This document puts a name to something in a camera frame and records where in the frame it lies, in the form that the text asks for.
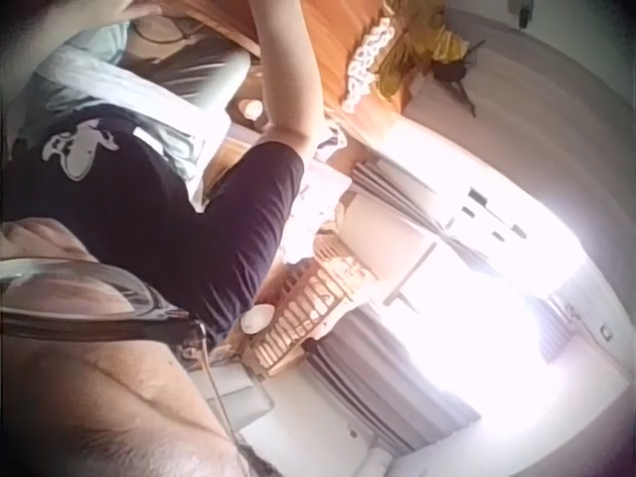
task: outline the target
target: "person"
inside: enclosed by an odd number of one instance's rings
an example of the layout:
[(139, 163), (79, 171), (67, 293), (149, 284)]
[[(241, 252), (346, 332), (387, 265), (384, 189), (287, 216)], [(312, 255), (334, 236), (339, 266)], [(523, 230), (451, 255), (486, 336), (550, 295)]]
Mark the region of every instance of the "person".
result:
[[(323, 98), (300, 0), (250, 7), (270, 127), (202, 213), (183, 179), (132, 133), (134, 116), (107, 104), (65, 116), (5, 165), (3, 475), (243, 475), (235, 442), (171, 348), (143, 320), (122, 317), (142, 295), (163, 303), (156, 292), (170, 303), (160, 324), (181, 326), (173, 308), (186, 310), (215, 345), (273, 261)], [(130, 0), (47, 7), (4, 39), (1, 104), (72, 35), (157, 13)], [(126, 287), (137, 282), (145, 295)], [(93, 319), (101, 334), (87, 331)], [(113, 330), (132, 325), (150, 331), (118, 340)]]

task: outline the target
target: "wooden table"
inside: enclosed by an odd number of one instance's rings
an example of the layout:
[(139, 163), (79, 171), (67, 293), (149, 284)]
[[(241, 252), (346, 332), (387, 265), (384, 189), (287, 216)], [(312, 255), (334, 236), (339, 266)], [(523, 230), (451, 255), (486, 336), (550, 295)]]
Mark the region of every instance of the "wooden table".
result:
[[(256, 28), (247, 0), (178, 0), (185, 13), (259, 56)], [(382, 0), (303, 0), (329, 114), (355, 138), (376, 148), (407, 101), (407, 91), (392, 101), (376, 93), (365, 96), (355, 113), (342, 110), (347, 65), (365, 33), (382, 15)]]

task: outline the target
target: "white graphic print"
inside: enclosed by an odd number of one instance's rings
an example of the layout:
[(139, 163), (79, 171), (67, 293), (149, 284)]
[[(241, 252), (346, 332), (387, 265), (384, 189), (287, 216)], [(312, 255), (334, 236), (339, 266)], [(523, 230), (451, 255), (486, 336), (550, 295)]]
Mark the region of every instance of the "white graphic print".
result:
[(56, 134), (44, 146), (42, 159), (49, 161), (51, 158), (59, 157), (62, 169), (69, 179), (81, 181), (92, 167), (97, 146), (109, 151), (119, 149), (112, 134), (98, 130), (98, 125), (99, 119), (92, 119), (78, 124), (75, 133)]

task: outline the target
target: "black t-shirt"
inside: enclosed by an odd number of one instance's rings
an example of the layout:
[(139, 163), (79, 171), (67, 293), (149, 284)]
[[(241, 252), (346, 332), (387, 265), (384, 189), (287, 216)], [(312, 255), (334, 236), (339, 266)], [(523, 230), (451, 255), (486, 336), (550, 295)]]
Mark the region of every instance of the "black t-shirt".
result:
[(6, 167), (3, 222), (61, 222), (100, 261), (205, 320), (219, 342), (271, 267), (302, 160), (281, 143), (250, 149), (198, 214), (184, 181), (133, 129), (104, 108), (56, 126)]

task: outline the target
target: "shirt sleeve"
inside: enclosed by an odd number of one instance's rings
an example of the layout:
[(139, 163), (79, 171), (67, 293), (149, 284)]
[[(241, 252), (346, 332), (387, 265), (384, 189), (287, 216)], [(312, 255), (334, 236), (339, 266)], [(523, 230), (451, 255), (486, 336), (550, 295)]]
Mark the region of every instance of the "shirt sleeve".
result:
[(298, 194), (304, 164), (290, 147), (267, 142), (251, 148), (226, 175), (198, 215), (187, 280), (188, 309), (225, 339), (252, 305), (280, 245)]

